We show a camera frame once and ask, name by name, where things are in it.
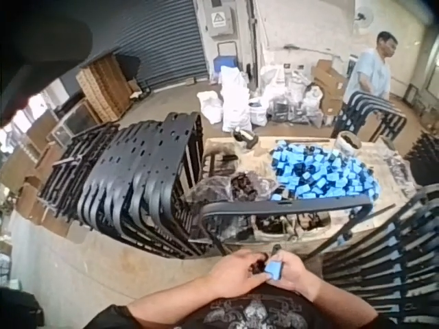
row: electrical box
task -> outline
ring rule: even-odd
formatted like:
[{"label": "electrical box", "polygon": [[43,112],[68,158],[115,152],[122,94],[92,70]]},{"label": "electrical box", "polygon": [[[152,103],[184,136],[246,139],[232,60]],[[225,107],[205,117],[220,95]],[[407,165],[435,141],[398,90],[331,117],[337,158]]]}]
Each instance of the electrical box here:
[{"label": "electrical box", "polygon": [[209,8],[206,11],[207,31],[209,36],[226,36],[234,34],[232,10],[227,5]]}]

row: concrete floor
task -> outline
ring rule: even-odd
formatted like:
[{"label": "concrete floor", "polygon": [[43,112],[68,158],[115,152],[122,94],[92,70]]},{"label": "concrete floor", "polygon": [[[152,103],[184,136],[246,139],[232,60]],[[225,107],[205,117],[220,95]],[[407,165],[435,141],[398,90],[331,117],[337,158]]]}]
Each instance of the concrete floor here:
[{"label": "concrete floor", "polygon": [[[164,119],[169,112],[198,111],[196,94],[211,90],[208,84],[179,87],[148,97],[122,118],[122,125]],[[410,109],[394,101],[407,115],[403,133],[395,141],[404,154],[420,134],[420,124]],[[226,136],[221,126],[203,118],[206,138]],[[328,137],[331,129],[269,123],[258,127],[260,135]],[[360,134],[366,138],[372,130]],[[166,289],[206,273],[217,258],[169,260],[125,246],[97,232],[72,226],[68,239],[34,226],[14,213],[12,278],[35,294],[53,328],[81,328],[109,304],[126,304],[145,294]]]}]

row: printed graphic on shirt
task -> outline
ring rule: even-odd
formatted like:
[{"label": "printed graphic on shirt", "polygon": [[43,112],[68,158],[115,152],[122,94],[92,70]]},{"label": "printed graphic on shirt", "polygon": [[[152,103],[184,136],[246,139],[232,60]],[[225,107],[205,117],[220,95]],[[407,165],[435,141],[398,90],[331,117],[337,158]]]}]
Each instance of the printed graphic on shirt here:
[{"label": "printed graphic on shirt", "polygon": [[288,297],[249,295],[235,300],[217,301],[204,323],[222,322],[228,329],[307,329],[302,306]]}]

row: pile of blue plastic parts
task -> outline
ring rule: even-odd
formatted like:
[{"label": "pile of blue plastic parts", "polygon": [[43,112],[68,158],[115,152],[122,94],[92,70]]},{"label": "pile of blue plastic parts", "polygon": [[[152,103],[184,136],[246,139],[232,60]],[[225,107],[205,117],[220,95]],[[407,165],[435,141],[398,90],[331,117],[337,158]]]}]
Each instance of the pile of blue plastic parts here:
[{"label": "pile of blue plastic parts", "polygon": [[373,170],[337,149],[279,141],[272,158],[282,192],[273,194],[272,201],[365,194],[374,202],[379,196],[379,184],[373,177]]}]

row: black t-shirt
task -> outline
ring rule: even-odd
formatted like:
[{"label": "black t-shirt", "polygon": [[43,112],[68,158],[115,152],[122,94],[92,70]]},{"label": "black t-shirt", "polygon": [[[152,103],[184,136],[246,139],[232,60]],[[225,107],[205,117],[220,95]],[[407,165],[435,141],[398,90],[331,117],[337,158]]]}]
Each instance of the black t-shirt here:
[{"label": "black t-shirt", "polygon": [[[140,328],[125,306],[109,306],[85,328]],[[363,329],[391,329],[393,321],[379,316]],[[190,314],[181,329],[330,329],[334,323],[300,295],[263,284],[249,294],[227,300],[215,300]]]}]

